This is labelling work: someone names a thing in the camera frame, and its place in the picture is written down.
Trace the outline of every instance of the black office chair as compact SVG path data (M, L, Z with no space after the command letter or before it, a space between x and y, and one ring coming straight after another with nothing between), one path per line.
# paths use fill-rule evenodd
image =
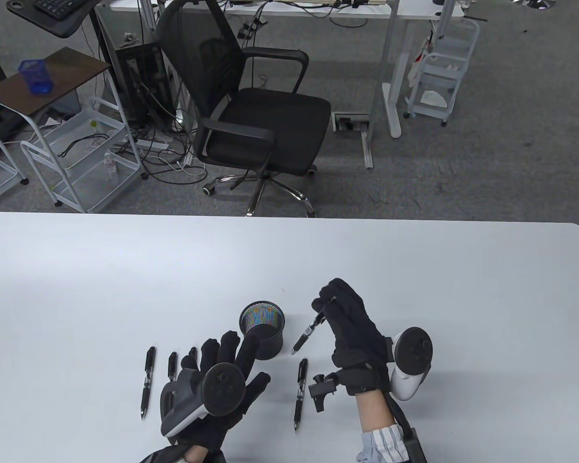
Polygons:
M195 103L197 158L206 164L246 170L215 178L204 185L204 193L212 194L221 183L232 183L233 190L243 181L256 181L246 212L252 216L270 182L302 201L307 216L314 217L309 199L276 179L278 174L302 177L316 172L313 161L329 125L328 101L296 93L309 65L307 54L277 48L241 49L216 0L174 0L159 20L157 40ZM246 60L255 56L300 62L303 69L294 90L239 89ZM230 99L227 106L216 121L211 119L226 96Z

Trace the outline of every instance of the wrist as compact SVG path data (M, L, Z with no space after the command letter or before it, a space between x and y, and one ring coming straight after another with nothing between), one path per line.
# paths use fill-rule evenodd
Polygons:
M395 424L395 418L388 408L382 391L359 393L356 395L356 404L362 432L371 432Z
M186 463L203 463L207 455L208 449L194 445L184 454L184 461L186 461Z

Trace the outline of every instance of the striped shirt cuff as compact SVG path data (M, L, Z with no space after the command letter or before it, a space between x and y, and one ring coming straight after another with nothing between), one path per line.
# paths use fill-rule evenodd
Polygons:
M362 434L358 463L402 463L409 461L398 424Z

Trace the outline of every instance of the keyboard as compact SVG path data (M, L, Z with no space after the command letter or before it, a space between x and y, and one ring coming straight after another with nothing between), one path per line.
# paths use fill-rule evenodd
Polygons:
M32 4L58 21L63 20L88 0L32 0Z

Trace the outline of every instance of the black pen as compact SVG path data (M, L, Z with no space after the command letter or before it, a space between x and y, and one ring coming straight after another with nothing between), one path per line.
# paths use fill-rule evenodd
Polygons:
M302 359L298 365L298 394L296 395L296 409L294 410L294 432L298 431L300 418L303 414L304 386L307 382L307 368L309 361Z
M316 326L321 325L325 321L326 317L324 317L323 312L318 313L318 315L316 315L316 319L313 320L313 323L307 326L307 329L300 336L298 342L294 344L294 347L291 350L291 354L294 355L296 352L298 352L300 348L305 344L305 342L307 342L307 339L309 339L309 337L313 334L313 331L315 331Z
M167 363L167 377L170 381L176 380L176 367L178 361L178 353L172 352L170 355L170 359Z
M177 361L178 361L178 353L176 352L170 353L170 358L167 362L167 377L169 378L170 382L176 380ZM173 407L173 394L169 395L167 401L169 404L169 410L171 410Z
M152 369L154 368L154 357L157 354L157 348L152 346L148 349L146 353L146 366L144 370L146 371L146 379L144 379L144 391L141 394L141 407L139 408L139 414L141 418L144 419L146 416L146 411L148 410L148 402L150 401L150 386L152 384Z

